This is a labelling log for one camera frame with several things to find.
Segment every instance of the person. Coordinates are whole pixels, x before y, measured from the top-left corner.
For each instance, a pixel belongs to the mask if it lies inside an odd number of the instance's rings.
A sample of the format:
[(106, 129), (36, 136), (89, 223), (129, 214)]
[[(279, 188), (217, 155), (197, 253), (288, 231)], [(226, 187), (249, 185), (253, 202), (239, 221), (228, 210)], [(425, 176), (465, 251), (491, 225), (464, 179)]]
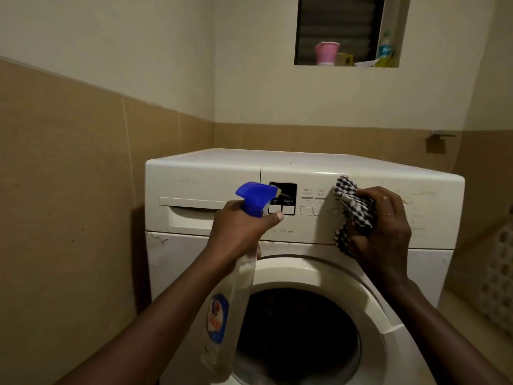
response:
[[(358, 194), (375, 201), (378, 217), (369, 237), (349, 223), (356, 260), (409, 330), (436, 382), (511, 385), (408, 278), (411, 230), (401, 198), (381, 187)], [(273, 213), (257, 219), (241, 210), (240, 201), (229, 201), (215, 214), (207, 246), (192, 265), (124, 331), (57, 384), (155, 384), (209, 293), (283, 218)]]

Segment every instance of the blue bottle label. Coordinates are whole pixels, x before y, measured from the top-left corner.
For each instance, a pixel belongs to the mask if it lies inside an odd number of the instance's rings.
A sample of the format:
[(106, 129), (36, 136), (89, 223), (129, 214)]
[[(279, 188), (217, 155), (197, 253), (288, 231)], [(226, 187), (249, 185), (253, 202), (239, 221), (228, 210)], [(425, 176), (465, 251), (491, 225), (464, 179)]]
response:
[(383, 56), (392, 56), (392, 46), (390, 44), (383, 44), (382, 46), (380, 46), (378, 58), (381, 58)]
[(207, 332), (212, 342), (223, 343), (230, 303), (221, 293), (212, 296), (207, 313)]

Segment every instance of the cleaning cloth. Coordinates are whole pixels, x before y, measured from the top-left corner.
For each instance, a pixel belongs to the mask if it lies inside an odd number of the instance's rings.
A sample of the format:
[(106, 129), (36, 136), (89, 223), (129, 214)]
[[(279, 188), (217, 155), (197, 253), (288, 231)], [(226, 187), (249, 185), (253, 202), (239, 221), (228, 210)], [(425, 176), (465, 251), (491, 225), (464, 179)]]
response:
[[(374, 200), (361, 197), (356, 194), (358, 187), (347, 176), (343, 175), (337, 180), (335, 194), (343, 205), (343, 213), (346, 219), (352, 219), (357, 230), (365, 236), (369, 236), (376, 226), (376, 207)], [(335, 232), (335, 242), (341, 252), (354, 258), (354, 254), (347, 239), (347, 223)]]

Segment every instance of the washing machine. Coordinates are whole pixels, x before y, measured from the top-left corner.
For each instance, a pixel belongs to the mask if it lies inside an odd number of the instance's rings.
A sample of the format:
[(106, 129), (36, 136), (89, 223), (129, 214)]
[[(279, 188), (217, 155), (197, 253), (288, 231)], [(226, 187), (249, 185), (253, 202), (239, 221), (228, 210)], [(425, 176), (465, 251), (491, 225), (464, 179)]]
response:
[[(437, 305), (456, 244), (464, 180), (352, 155), (209, 149), (146, 162), (146, 243), (155, 299), (207, 243), (215, 211), (256, 181), (286, 196), (263, 235), (227, 384), (414, 384), (422, 356), (356, 261), (334, 245), (340, 175), (401, 195), (412, 230), (408, 275)], [(160, 384), (209, 384), (200, 362), (207, 303)]]

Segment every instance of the floor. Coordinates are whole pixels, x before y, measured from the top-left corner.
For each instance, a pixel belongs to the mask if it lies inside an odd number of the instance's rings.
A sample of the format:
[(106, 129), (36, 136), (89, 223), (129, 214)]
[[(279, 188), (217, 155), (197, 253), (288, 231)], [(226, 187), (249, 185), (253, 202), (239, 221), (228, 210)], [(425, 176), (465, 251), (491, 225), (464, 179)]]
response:
[[(483, 355), (513, 381), (513, 339), (487, 322), (478, 312), (450, 291), (443, 291), (440, 312)], [(426, 365), (421, 369), (419, 385), (436, 384)]]

